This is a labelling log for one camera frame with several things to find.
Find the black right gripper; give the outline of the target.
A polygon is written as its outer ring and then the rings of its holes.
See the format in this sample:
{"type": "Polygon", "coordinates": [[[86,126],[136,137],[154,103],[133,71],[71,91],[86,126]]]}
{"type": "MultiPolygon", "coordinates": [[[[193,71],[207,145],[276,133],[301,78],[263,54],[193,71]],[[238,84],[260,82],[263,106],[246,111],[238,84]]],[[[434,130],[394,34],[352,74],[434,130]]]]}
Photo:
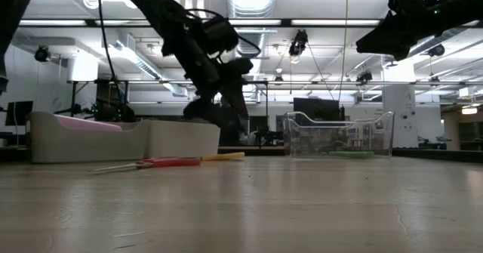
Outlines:
{"type": "Polygon", "coordinates": [[[358,53],[404,60],[426,34],[440,34],[453,27],[450,0],[388,0],[388,8],[388,18],[355,43],[358,53]]]}

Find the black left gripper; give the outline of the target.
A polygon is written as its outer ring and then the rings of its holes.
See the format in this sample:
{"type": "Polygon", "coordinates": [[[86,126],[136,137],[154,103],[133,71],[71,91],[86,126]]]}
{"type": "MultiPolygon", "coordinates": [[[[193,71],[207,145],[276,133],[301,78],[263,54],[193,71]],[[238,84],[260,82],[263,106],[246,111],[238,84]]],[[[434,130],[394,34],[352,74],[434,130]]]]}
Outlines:
{"type": "MultiPolygon", "coordinates": [[[[177,46],[177,59],[185,70],[186,76],[197,89],[197,94],[217,92],[221,81],[220,93],[228,104],[243,119],[248,118],[248,110],[243,95],[246,75],[254,67],[247,58],[236,58],[228,63],[217,64],[201,49],[196,40],[187,34],[181,35],[177,46]]],[[[200,97],[184,108],[185,119],[213,119],[217,107],[212,99],[200,97]]]]}

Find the yellow handled scissors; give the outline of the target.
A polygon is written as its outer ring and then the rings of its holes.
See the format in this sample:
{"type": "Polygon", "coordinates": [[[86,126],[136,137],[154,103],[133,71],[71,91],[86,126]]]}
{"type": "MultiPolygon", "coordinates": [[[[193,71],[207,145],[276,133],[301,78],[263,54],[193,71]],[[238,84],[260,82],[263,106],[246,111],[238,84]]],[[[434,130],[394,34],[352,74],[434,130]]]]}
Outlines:
{"type": "Polygon", "coordinates": [[[245,157],[244,152],[237,152],[237,153],[222,153],[213,156],[203,156],[201,157],[202,161],[220,161],[220,160],[230,160],[230,159],[239,159],[245,157]]]}

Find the red handled scissors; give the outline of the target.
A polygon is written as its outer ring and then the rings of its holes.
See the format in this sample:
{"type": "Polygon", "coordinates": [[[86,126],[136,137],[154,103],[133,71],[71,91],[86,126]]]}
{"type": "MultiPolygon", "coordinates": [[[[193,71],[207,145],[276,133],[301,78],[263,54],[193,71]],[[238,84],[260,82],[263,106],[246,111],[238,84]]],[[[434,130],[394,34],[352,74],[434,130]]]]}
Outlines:
{"type": "Polygon", "coordinates": [[[201,164],[200,158],[157,158],[157,159],[142,159],[137,162],[132,162],[126,165],[110,166],[107,168],[98,168],[90,170],[90,173],[101,174],[114,171],[140,170],[147,168],[169,168],[169,167],[188,167],[199,166],[201,164]]]}

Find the green handled scissors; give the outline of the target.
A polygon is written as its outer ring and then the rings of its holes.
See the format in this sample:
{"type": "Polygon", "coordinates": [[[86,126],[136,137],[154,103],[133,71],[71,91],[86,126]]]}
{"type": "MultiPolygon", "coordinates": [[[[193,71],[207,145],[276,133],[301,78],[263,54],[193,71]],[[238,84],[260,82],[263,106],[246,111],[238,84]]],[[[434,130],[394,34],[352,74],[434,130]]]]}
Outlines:
{"type": "Polygon", "coordinates": [[[347,158],[369,158],[374,156],[372,151],[330,151],[329,156],[347,158]]]}

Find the white plastic bin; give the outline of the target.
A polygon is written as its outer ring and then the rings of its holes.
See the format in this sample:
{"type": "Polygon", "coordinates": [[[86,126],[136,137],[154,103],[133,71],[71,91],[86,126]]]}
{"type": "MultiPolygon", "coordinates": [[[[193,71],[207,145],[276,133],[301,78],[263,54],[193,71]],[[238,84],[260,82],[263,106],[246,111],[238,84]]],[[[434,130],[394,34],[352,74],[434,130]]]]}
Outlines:
{"type": "Polygon", "coordinates": [[[146,158],[217,155],[220,129],[199,122],[148,121],[146,158]]]}

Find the white pillar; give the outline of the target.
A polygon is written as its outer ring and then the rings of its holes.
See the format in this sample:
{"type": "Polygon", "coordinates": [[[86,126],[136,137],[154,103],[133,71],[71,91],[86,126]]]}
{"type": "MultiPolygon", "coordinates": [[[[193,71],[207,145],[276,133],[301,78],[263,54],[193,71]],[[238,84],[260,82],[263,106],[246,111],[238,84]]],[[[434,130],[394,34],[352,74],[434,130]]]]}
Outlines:
{"type": "Polygon", "coordinates": [[[383,109],[394,113],[392,146],[418,147],[415,90],[411,85],[416,81],[414,65],[409,60],[397,62],[391,57],[384,57],[381,64],[383,109]]]}

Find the clear plastic bin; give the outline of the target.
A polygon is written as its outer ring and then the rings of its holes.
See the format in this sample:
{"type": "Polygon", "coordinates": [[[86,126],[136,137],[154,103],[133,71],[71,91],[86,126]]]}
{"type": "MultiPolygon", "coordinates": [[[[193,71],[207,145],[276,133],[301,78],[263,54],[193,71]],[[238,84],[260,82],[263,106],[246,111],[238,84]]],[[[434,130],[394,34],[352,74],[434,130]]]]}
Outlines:
{"type": "Polygon", "coordinates": [[[285,154],[295,159],[347,158],[330,151],[372,151],[373,157],[392,155],[394,113],[355,121],[314,121],[302,112],[284,115],[285,154]]]}

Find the overhead light bar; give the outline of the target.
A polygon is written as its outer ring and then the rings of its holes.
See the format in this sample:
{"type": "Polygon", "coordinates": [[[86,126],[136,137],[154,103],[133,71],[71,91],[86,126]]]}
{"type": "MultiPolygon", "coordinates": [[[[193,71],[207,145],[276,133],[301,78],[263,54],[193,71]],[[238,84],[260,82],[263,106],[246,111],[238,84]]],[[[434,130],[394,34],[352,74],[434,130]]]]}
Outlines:
{"type": "MultiPolygon", "coordinates": [[[[229,19],[235,27],[355,27],[365,28],[377,26],[381,19],[229,19]]],[[[148,27],[147,20],[105,20],[105,26],[112,27],[148,27]]],[[[20,21],[20,27],[96,27],[101,26],[100,20],[41,20],[27,19],[20,21]]]]}

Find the large black screen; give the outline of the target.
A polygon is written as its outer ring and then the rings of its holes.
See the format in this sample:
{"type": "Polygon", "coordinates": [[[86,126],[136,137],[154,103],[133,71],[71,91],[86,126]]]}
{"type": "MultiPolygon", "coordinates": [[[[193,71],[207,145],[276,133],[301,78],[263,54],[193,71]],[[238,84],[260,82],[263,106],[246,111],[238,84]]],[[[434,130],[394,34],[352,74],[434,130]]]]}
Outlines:
{"type": "Polygon", "coordinates": [[[340,121],[338,100],[294,98],[294,111],[302,112],[314,121],[340,121]]]}

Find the background robot workstation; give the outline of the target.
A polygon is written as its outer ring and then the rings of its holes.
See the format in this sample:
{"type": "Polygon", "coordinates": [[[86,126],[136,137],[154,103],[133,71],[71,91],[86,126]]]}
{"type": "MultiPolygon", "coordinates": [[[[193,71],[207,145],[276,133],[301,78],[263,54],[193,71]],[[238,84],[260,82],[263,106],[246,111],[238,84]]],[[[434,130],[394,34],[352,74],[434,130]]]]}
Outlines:
{"type": "Polygon", "coordinates": [[[67,110],[71,117],[85,115],[84,119],[101,122],[135,122],[134,111],[128,106],[129,82],[108,79],[95,79],[90,82],[71,81],[71,106],[67,110]],[[76,95],[89,84],[95,87],[107,87],[107,98],[97,97],[90,106],[76,102],[76,95]]]}

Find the grey plastic bin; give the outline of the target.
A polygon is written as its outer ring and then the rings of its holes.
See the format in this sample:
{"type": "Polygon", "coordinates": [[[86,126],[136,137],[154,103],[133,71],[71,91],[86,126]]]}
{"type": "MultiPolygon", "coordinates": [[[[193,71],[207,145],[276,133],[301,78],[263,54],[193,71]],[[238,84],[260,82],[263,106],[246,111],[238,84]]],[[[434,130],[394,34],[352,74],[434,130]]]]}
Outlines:
{"type": "Polygon", "coordinates": [[[32,162],[105,162],[144,157],[148,123],[122,123],[122,131],[73,130],[54,114],[30,114],[32,162]]]}

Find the dark computer monitor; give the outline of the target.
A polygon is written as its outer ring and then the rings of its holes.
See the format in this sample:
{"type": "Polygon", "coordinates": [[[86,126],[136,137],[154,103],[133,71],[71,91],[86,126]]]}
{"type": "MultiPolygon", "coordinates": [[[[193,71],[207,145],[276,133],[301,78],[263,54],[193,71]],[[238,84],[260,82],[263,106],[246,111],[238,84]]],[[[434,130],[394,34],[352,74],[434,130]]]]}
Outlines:
{"type": "Polygon", "coordinates": [[[8,104],[5,124],[7,126],[24,126],[26,117],[32,112],[33,101],[18,101],[8,104]]]}

